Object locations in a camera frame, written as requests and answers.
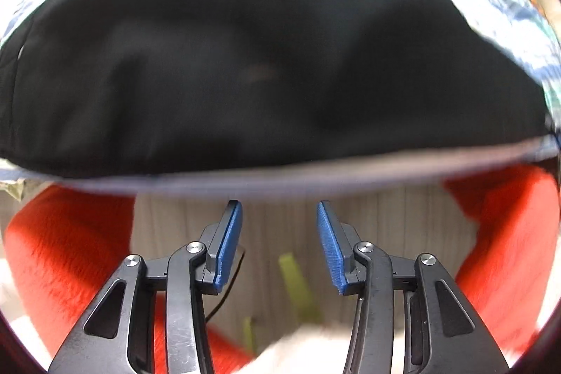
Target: black garment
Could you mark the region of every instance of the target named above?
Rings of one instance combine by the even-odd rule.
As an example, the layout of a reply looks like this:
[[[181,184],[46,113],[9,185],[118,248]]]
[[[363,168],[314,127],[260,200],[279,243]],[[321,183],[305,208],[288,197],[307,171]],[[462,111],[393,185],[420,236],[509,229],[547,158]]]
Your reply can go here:
[[[0,55],[0,155],[66,177],[511,143],[546,113],[449,0],[48,0]]]

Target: black cable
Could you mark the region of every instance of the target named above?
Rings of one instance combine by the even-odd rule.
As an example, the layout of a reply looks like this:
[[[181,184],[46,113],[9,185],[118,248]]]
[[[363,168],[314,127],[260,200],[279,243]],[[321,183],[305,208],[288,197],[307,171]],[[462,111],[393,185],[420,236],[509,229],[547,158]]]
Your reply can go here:
[[[226,298],[228,298],[228,295],[230,295],[230,291],[232,290],[232,286],[234,285],[234,282],[236,282],[236,278],[238,277],[239,270],[242,267],[242,262],[243,262],[244,257],[245,257],[245,249],[242,250],[242,254],[239,257],[238,266],[236,267],[236,270],[234,271],[234,275],[232,276],[232,280],[228,284],[228,288],[224,292],[224,295],[222,295],[222,299],[218,302],[218,304],[214,307],[214,309],[212,311],[210,311],[208,313],[208,315],[205,317],[205,323],[208,323],[209,320],[214,317],[214,315],[220,310],[220,308],[222,307],[222,305],[226,301]]]

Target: red plush cloth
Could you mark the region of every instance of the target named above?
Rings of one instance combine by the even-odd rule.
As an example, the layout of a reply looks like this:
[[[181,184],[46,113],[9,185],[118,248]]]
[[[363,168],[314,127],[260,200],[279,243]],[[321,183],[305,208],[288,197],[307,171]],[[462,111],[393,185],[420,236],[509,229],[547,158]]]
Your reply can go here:
[[[55,354],[105,281],[130,254],[134,199],[50,186],[9,223],[5,250],[13,279],[39,336]],[[208,330],[217,374],[251,358]],[[167,373],[164,302],[156,302],[156,374]]]
[[[555,256],[557,184],[541,168],[516,165],[445,186],[479,223],[456,281],[501,349],[521,353],[536,333]]]

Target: blue textured pad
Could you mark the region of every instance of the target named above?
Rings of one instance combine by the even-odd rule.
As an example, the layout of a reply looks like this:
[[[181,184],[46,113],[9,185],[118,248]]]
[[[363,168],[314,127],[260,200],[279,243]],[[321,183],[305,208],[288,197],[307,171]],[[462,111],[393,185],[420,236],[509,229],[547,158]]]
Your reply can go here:
[[[319,238],[322,242],[323,252],[325,253],[325,260],[329,273],[331,274],[331,281],[337,287],[339,293],[343,294],[347,289],[347,278],[345,277],[343,254],[341,254],[339,244],[333,233],[329,216],[325,211],[323,203],[318,204],[318,232]]]
[[[239,234],[242,230],[243,211],[242,204],[237,202],[232,216],[228,222],[228,228],[224,234],[224,239],[220,250],[217,255],[217,268],[216,276],[214,278],[214,289],[218,293],[222,291],[222,287],[228,283],[230,270],[234,262],[234,255],[236,254],[236,247],[238,245]]]

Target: silver screw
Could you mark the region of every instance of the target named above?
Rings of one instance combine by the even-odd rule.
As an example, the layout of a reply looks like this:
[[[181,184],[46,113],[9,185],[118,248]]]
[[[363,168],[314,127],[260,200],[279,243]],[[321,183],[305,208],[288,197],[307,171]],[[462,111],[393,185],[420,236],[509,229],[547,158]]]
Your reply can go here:
[[[124,259],[126,266],[136,266],[140,263],[140,256],[133,254]]]
[[[205,245],[200,241],[193,241],[192,243],[187,244],[187,252],[192,254],[196,254],[197,252],[201,252]]]
[[[374,250],[374,244],[369,241],[360,241],[357,244],[357,248],[360,252],[372,252]]]
[[[434,265],[437,259],[432,254],[421,254],[421,262],[425,265]]]

